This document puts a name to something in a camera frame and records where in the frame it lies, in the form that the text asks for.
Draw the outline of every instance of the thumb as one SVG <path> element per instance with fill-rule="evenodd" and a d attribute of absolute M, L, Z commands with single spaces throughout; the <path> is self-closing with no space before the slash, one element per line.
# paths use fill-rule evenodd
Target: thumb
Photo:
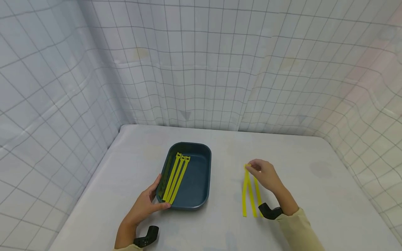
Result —
<path fill-rule="evenodd" d="M 261 173 L 257 171 L 256 169 L 252 168 L 251 166 L 247 165 L 246 166 L 247 171 L 249 171 L 257 180 L 259 180 L 259 177 Z"/>
<path fill-rule="evenodd" d="M 157 212 L 157 211 L 161 211 L 161 210 L 165 210 L 170 208 L 171 205 L 169 203 L 158 203 L 158 204 L 153 204 L 151 207 L 151 211 L 152 213 Z"/>

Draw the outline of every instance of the white table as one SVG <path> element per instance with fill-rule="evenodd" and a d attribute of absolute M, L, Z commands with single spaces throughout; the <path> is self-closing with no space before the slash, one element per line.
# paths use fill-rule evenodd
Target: white table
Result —
<path fill-rule="evenodd" d="M 243 165 L 254 158 L 276 167 L 327 251 L 402 250 L 321 138 L 145 125 L 121 128 L 50 250 L 112 250 L 120 221 L 181 141 L 212 151 L 209 199 L 198 211 L 168 210 L 146 220 L 138 236 L 151 224 L 160 228 L 147 250 L 289 250 L 275 221 L 251 217 L 251 208 L 242 217 Z M 265 189 L 261 196 L 278 205 Z"/>

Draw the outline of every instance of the dark teal plastic tray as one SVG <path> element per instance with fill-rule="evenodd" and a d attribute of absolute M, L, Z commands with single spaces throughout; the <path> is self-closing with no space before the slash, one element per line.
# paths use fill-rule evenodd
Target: dark teal plastic tray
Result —
<path fill-rule="evenodd" d="M 162 179 L 156 189 L 156 198 L 163 202 L 162 197 L 177 152 L 191 158 L 171 209 L 196 210 L 207 201 L 211 180 L 211 150 L 203 144 L 180 142 L 169 149 L 162 169 Z"/>

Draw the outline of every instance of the fabric backdrop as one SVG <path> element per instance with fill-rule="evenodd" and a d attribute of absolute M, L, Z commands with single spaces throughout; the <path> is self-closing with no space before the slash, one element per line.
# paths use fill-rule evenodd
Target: fabric backdrop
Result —
<path fill-rule="evenodd" d="M 127 123 L 322 137 L 402 243 L 401 2 L 0 0 L 0 246 L 46 250 Z"/>

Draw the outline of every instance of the sleeve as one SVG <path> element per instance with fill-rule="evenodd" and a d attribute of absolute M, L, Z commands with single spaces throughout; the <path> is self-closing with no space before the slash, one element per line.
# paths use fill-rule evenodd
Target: sleeve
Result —
<path fill-rule="evenodd" d="M 324 251 L 303 209 L 291 216 L 281 214 L 276 220 L 293 251 Z"/>
<path fill-rule="evenodd" d="M 120 248 L 120 249 L 114 249 L 113 251 L 141 251 L 141 250 L 142 250 L 142 248 L 139 248 L 136 245 L 131 244 L 128 247 Z"/>

